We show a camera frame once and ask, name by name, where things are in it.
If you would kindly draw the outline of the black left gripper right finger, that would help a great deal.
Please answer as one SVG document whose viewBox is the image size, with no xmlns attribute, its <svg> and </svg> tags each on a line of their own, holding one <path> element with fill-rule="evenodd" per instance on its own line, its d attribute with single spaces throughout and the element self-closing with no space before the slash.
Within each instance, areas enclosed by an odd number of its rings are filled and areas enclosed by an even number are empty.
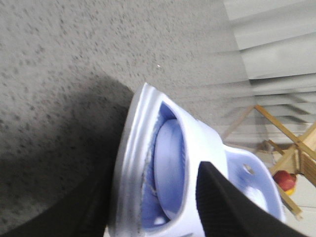
<svg viewBox="0 0 316 237">
<path fill-rule="evenodd" d="M 303 236 L 254 204 L 207 161 L 198 167 L 196 203 L 207 237 Z"/>
</svg>

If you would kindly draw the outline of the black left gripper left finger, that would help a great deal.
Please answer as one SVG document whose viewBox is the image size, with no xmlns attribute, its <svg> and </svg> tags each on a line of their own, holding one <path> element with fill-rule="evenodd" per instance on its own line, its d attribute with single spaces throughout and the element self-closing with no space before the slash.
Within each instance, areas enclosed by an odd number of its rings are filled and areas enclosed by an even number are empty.
<svg viewBox="0 0 316 237">
<path fill-rule="evenodd" d="M 101 237 L 111 201 L 115 162 L 103 160 L 61 201 L 5 237 Z"/>
</svg>

